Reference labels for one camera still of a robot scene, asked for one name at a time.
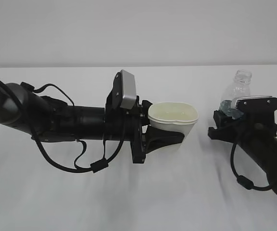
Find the black cable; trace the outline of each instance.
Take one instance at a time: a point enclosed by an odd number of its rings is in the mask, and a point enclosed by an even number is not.
[[[76,157],[76,159],[74,160],[74,167],[75,167],[76,169],[82,169],[82,167],[78,166],[78,165],[76,164],[76,162],[77,162],[78,159],[79,159],[82,155],[84,155],[84,153],[86,152],[86,150],[87,150],[87,143],[86,143],[85,141],[81,141],[81,140],[77,140],[77,142],[81,142],[83,148],[82,148],[81,154],[80,154],[78,157]]]
[[[115,152],[111,155],[111,157],[108,158],[108,162],[111,162],[113,159],[115,159],[115,157],[117,156],[117,154],[119,153],[122,145],[123,145],[123,142],[124,142],[124,137],[125,137],[125,113],[123,112],[123,126],[122,126],[122,135],[121,135],[121,138],[120,138],[120,142],[115,150]]]
[[[233,171],[235,177],[237,178],[237,182],[248,190],[254,189],[256,191],[262,191],[262,192],[271,190],[277,184],[277,178],[272,183],[270,183],[268,186],[258,187],[258,186],[255,186],[254,183],[250,179],[248,179],[242,175],[239,175],[237,173],[235,164],[234,164],[234,156],[235,156],[237,143],[241,136],[242,135],[237,136],[235,142],[233,143],[233,147],[232,147],[231,153],[230,153],[230,166],[231,166],[231,170]]]
[[[49,87],[49,86],[58,89],[64,96],[67,97],[68,100],[70,100],[70,102],[72,103],[72,105],[73,105],[73,107],[74,107],[74,102],[73,102],[73,100],[71,100],[71,98],[70,98],[63,90],[61,90],[58,86],[56,86],[56,85],[54,85],[54,84],[52,84],[52,83],[45,84],[44,86],[40,87],[39,89],[35,89],[35,90],[33,90],[32,92],[34,92],[34,93],[36,93],[36,94],[39,94],[39,93],[43,92],[43,91],[44,91],[47,87]]]
[[[11,91],[11,89],[9,89],[8,86],[6,86],[3,82],[0,81],[0,87],[10,96],[10,98],[14,101],[15,105],[18,107],[18,109],[20,110],[24,121],[28,124],[31,135],[34,139],[34,141],[36,142],[40,152],[42,153],[43,157],[45,158],[45,160],[50,163],[52,166],[56,167],[57,169],[60,169],[62,171],[65,172],[71,172],[71,173],[85,173],[85,172],[89,172],[92,169],[91,168],[85,168],[85,169],[74,169],[74,168],[69,168],[69,167],[65,167],[62,166],[56,162],[54,162],[46,153],[40,138],[33,126],[33,124],[31,123],[31,120],[29,119],[28,113],[26,112],[25,108],[23,107],[22,103],[19,101],[19,99],[17,98],[17,96]]]
[[[116,150],[114,151],[114,153],[111,155],[111,157],[107,159],[107,162],[108,162],[108,163],[111,162],[113,159],[115,159],[115,157],[116,157],[117,154],[119,153],[119,151],[120,151],[120,149],[121,149],[121,147],[122,147],[122,145],[123,145],[123,143],[124,143],[125,128],[126,128],[124,118],[125,118],[125,117],[123,116],[123,120],[122,120],[122,123],[123,123],[123,126],[122,126],[122,135],[121,135],[119,144],[118,144]],[[104,146],[104,154],[103,154],[102,159],[105,159],[105,154],[106,154],[106,140],[103,140],[103,146]],[[78,166],[78,165],[76,164],[77,161],[78,161],[78,159],[85,153],[85,151],[86,151],[86,150],[83,149],[83,152],[82,152],[78,157],[76,157],[76,159],[74,160],[74,166],[75,166],[75,168],[77,168],[77,169],[86,169],[86,168],[80,167],[80,166]]]

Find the plastic water bottle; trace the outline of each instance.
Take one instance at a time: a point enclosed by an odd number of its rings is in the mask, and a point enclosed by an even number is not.
[[[224,91],[220,110],[227,116],[231,116],[233,119],[238,119],[243,116],[243,113],[237,109],[231,108],[231,101],[236,97],[250,96],[250,83],[251,83],[252,73],[247,70],[238,70],[234,81],[230,84]]]

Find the paper cup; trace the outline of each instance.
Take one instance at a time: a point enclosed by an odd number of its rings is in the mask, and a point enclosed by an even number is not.
[[[163,102],[150,106],[148,118],[151,126],[181,132],[186,137],[198,121],[198,112],[187,103]]]

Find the white tabletop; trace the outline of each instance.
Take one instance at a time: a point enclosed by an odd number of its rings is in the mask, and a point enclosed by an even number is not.
[[[104,107],[120,69],[0,68],[0,80],[36,88],[54,83],[76,105]],[[134,165],[126,142],[109,168],[71,174],[50,166],[30,135],[0,125],[0,231],[277,231],[277,196],[238,185],[229,165],[231,144],[207,136],[214,126],[213,111],[235,72],[252,71],[252,94],[277,97],[277,65],[124,69],[135,75],[141,100],[197,108],[199,121],[181,147],[154,151],[145,164]],[[66,101],[54,89],[43,95]],[[116,145],[107,142],[108,156]],[[81,152],[76,142],[44,146],[69,167]],[[79,164],[88,167],[102,154],[101,141],[88,141]],[[240,148],[235,163],[256,185],[267,184]]]

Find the white wall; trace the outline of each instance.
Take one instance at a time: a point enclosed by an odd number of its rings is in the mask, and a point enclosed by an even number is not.
[[[277,64],[277,0],[0,0],[0,66]]]

